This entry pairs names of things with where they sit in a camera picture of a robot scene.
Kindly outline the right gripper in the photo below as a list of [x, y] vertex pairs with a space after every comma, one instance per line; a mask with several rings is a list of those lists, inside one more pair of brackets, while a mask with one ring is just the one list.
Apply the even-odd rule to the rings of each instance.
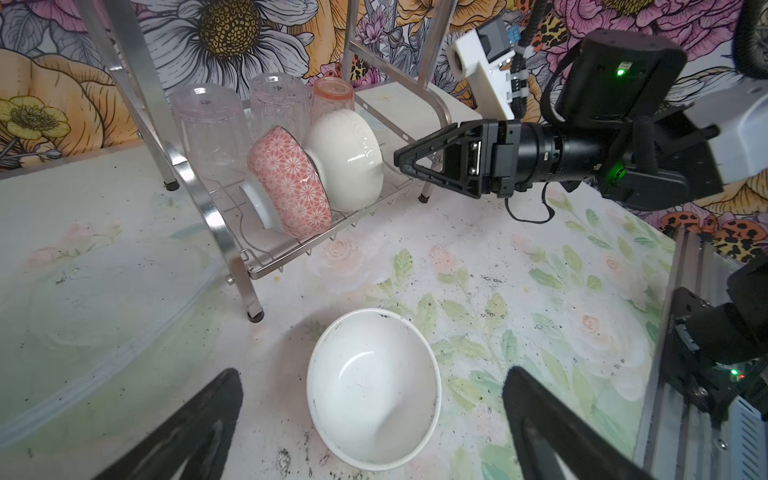
[[[470, 198], [509, 198], [515, 191], [521, 133], [518, 120], [453, 123], [397, 150], [394, 165], [407, 176]], [[459, 144], [461, 154], [445, 153], [441, 171], [417, 163]]]

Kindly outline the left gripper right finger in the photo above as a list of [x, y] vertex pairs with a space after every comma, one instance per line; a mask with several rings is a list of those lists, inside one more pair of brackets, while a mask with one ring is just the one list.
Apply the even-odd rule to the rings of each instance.
[[525, 479], [649, 479], [525, 369], [514, 366], [502, 399]]

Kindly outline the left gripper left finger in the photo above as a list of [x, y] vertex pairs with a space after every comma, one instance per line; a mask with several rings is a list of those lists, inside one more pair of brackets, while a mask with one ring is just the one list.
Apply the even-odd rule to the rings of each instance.
[[239, 372], [223, 370], [99, 479], [219, 479], [243, 402]]

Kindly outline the cream white bowl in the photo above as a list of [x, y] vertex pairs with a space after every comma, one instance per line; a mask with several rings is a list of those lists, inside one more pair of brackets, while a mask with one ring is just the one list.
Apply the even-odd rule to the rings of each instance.
[[383, 188], [379, 142], [356, 112], [341, 109], [321, 117], [303, 149], [313, 161], [333, 210], [351, 213], [375, 203]]

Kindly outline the pink patterned bowl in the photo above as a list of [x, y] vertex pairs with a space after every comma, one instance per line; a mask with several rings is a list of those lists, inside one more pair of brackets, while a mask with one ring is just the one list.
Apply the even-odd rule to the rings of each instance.
[[302, 239], [332, 225], [313, 162], [285, 128], [276, 126], [250, 148], [243, 192], [266, 229]]

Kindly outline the orange bowl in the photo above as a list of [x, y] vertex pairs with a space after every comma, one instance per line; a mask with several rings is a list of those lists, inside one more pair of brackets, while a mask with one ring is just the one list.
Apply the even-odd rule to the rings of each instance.
[[309, 360], [310, 418], [326, 447], [364, 471], [401, 467], [426, 446], [442, 403], [436, 357], [411, 321], [379, 308], [349, 312]]

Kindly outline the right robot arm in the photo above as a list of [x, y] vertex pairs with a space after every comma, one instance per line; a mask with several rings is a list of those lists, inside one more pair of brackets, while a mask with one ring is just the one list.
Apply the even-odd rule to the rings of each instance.
[[474, 91], [481, 116], [396, 151], [403, 174], [471, 198], [594, 182], [605, 198], [653, 211], [715, 195], [766, 169], [765, 2], [745, 1], [739, 11], [732, 55], [744, 83], [665, 107], [686, 64], [684, 49], [659, 35], [596, 29], [559, 62], [554, 78], [563, 88], [543, 89], [543, 120], [531, 123], [513, 104], [523, 96], [525, 59], [544, 12], [543, 2], [533, 3], [518, 42], [494, 18], [452, 45], [453, 71], [485, 78]]

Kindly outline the chrome two-tier dish rack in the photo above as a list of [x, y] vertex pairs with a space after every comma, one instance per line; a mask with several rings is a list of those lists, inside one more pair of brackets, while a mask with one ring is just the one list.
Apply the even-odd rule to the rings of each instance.
[[[253, 282], [266, 275], [280, 270], [285, 265], [295, 260], [302, 254], [310, 255], [313, 248], [327, 239], [334, 239], [341, 230], [347, 227], [355, 227], [358, 221], [368, 214], [373, 216], [379, 208], [382, 208], [385, 202], [389, 205], [394, 203], [402, 195], [408, 195], [416, 187], [422, 187], [419, 195], [419, 201], [428, 203], [432, 186], [424, 182], [417, 181], [411, 177], [399, 173], [394, 166], [385, 164], [394, 173], [394, 183], [385, 180], [383, 193], [379, 195], [372, 205], [352, 213], [341, 213], [334, 211], [332, 225], [317, 235], [299, 239], [295, 246], [286, 247], [282, 250], [260, 250], [254, 244], [250, 243], [250, 238], [243, 233], [242, 222], [245, 214], [240, 213], [240, 223], [237, 224], [237, 231], [232, 230], [235, 225], [227, 217], [227, 212], [232, 209], [241, 211], [244, 204], [235, 205], [235, 200], [230, 197], [232, 203], [231, 209], [221, 210], [216, 203], [214, 194], [221, 192], [222, 195], [231, 193], [231, 185], [241, 188], [245, 181], [245, 141], [250, 138], [250, 133], [245, 133], [247, 129], [240, 129], [244, 132], [242, 141], [235, 142], [235, 149], [238, 157], [234, 157], [235, 171], [242, 172], [240, 177], [235, 178], [231, 184], [220, 184], [218, 187], [209, 190], [208, 183], [213, 185], [214, 180], [206, 180], [200, 172], [195, 169], [195, 165], [190, 162], [190, 157], [186, 153], [186, 148], [182, 142], [182, 129], [177, 128], [177, 122], [174, 120], [172, 109], [165, 95], [159, 78], [159, 74], [150, 58], [150, 50], [146, 44], [144, 35], [141, 31], [139, 20], [135, 14], [131, 1], [114, 1], [104, 6], [105, 14], [99, 13], [97, 5], [103, 4], [102, 1], [74, 1], [82, 21], [85, 23], [87, 31], [95, 42], [99, 54], [108, 69], [108, 73], [115, 82], [118, 91], [134, 120], [140, 137], [149, 149], [152, 158], [163, 178], [164, 185], [169, 191], [174, 191], [183, 186], [190, 195], [197, 210], [203, 218], [203, 221], [212, 234], [218, 249], [220, 250], [229, 274], [226, 277], [230, 285], [235, 285], [242, 298], [246, 313], [251, 323], [259, 323], [264, 318], [264, 309], [254, 288]], [[412, 143], [415, 139], [396, 123], [377, 110], [373, 104], [363, 98], [363, 92], [367, 89], [383, 87], [391, 82], [401, 85], [400, 90], [409, 91], [416, 95], [421, 101], [426, 102], [432, 108], [440, 122], [441, 127], [449, 125], [452, 121], [452, 115], [448, 104], [446, 103], [445, 92], [430, 87], [429, 79], [435, 72], [440, 42], [448, 31], [450, 17], [453, 15], [458, 1], [450, 1], [448, 4], [437, 7], [436, 16], [433, 18], [435, 30], [428, 32], [426, 51], [420, 62], [420, 70], [417, 78], [411, 78], [405, 75], [400, 69], [389, 62], [377, 57], [370, 50], [358, 42], [353, 41], [355, 26], [352, 24], [359, 10], [358, 1], [348, 1], [347, 6], [347, 27], [344, 39], [345, 57], [342, 61], [343, 78], [350, 76], [351, 63], [353, 55], [367, 62], [370, 66], [379, 69], [388, 76], [387, 81], [369, 87], [363, 87], [355, 90], [354, 100], [356, 105], [363, 111], [368, 112], [373, 118], [385, 125], [393, 134], [398, 135], [401, 140]]]

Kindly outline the pink drinking glass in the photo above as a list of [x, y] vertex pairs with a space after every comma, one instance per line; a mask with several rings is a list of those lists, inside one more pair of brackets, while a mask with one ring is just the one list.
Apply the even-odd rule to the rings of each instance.
[[354, 89], [351, 83], [337, 77], [320, 78], [312, 87], [310, 121], [315, 124], [331, 112], [353, 110], [354, 105]]

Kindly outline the clear drinking glass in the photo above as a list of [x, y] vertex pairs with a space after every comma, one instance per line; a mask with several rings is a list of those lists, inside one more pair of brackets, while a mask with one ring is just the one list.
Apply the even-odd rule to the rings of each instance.
[[239, 95], [217, 84], [182, 85], [170, 103], [187, 157], [209, 182], [244, 177], [252, 145]]
[[286, 73], [260, 73], [249, 81], [251, 132], [255, 140], [281, 126], [299, 143], [310, 128], [310, 93]]

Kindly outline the clear plastic lid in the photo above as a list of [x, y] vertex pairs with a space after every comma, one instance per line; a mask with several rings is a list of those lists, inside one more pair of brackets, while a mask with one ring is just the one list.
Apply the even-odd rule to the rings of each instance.
[[92, 243], [1, 294], [1, 444], [53, 421], [128, 367], [215, 283], [220, 258], [177, 241]]

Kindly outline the clear drinking glass left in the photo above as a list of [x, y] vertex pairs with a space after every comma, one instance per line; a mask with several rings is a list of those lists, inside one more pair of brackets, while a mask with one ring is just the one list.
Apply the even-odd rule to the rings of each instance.
[[170, 103], [187, 157], [209, 182], [244, 177], [252, 145], [239, 95], [217, 84], [182, 85]]

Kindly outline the aluminium front rail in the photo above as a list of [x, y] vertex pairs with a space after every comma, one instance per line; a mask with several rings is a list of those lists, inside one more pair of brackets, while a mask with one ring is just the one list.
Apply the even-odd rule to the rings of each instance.
[[680, 229], [633, 459], [655, 479], [767, 476], [767, 259]]

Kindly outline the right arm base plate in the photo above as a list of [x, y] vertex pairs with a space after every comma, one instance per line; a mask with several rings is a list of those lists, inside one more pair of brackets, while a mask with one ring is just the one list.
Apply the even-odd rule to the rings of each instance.
[[712, 306], [679, 287], [671, 299], [661, 377], [718, 426], [767, 367], [767, 291], [735, 290]]

